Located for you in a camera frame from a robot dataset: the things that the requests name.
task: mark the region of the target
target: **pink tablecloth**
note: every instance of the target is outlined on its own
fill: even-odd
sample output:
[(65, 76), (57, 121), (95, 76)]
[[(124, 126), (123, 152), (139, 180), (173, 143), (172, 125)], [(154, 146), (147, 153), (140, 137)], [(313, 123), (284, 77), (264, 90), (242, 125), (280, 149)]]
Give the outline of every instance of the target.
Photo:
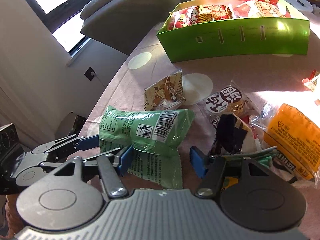
[[(312, 14), (311, 29), (319, 32), (319, 19)], [(171, 63), (163, 47), (156, 37), (161, 25), (153, 28), (141, 41), (119, 69), (96, 104), (80, 135), (90, 136), (99, 131), (99, 122), (107, 105), (124, 111), (141, 111), (144, 106), (143, 90), (159, 79), (178, 69), (182, 69), (184, 92), (189, 106), (195, 112), (195, 120), (185, 140), (179, 146), (181, 157), (183, 186), (194, 190), (200, 180), (197, 178), (189, 162), (189, 149), (198, 146), (208, 152), (212, 145), (213, 131), (209, 121), (200, 112), (195, 103), (211, 92), (228, 85), (233, 79), (239, 87), (261, 108), (266, 100), (282, 100), (292, 98), (299, 102), (308, 92), (301, 83), (313, 69), (319, 69), (320, 40), (310, 32), (307, 56), (300, 55), (243, 55), (232, 57), (216, 57), (186, 62)], [(78, 152), (75, 155), (90, 156), (99, 149)], [(161, 188), (128, 174), (123, 178), (129, 188)], [(308, 211), (300, 226), (307, 236), (320, 239), (318, 224), (320, 221), (320, 191), (307, 187), (306, 183), (297, 182), (301, 192), (308, 201)]]

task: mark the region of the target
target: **electrical outlet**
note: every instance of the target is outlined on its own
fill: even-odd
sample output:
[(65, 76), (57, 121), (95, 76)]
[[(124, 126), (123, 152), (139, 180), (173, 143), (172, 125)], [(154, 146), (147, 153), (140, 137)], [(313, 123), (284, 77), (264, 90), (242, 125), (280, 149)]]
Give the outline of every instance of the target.
[(91, 72), (95, 72), (91, 67), (88, 68), (88, 70), (84, 73), (84, 75), (89, 79), (90, 81), (94, 78), (94, 76), (91, 75)]

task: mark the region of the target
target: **white power cord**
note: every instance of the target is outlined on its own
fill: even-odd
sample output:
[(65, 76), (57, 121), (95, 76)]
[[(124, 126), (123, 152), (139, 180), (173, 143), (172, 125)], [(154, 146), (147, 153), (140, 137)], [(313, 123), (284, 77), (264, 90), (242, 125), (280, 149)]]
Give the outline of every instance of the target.
[(99, 80), (99, 82), (101, 83), (101, 85), (102, 85), (104, 88), (107, 88), (107, 87), (102, 83), (102, 81), (100, 80), (100, 78), (98, 78), (97, 73), (91, 71), (90, 75), (92, 75), (93, 77), (96, 77), (96, 78)]

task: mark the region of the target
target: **beige snack package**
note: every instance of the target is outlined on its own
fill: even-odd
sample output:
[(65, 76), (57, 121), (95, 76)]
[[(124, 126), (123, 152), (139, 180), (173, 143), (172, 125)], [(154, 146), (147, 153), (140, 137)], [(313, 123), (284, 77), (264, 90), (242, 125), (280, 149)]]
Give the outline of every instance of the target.
[(186, 99), (182, 95), (182, 70), (164, 77), (144, 90), (144, 110), (173, 110)]

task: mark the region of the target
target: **green box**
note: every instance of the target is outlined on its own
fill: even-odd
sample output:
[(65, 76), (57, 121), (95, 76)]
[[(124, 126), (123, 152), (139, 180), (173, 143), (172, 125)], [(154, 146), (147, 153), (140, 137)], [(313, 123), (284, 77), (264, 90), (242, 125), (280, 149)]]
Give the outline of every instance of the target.
[[(239, 0), (192, 0), (180, 3), (179, 11), (202, 4), (228, 5)], [(196, 24), (167, 31), (170, 17), (157, 33), (171, 62), (243, 54), (306, 55), (310, 21), (284, 0), (280, 7), (291, 18), (237, 18)]]

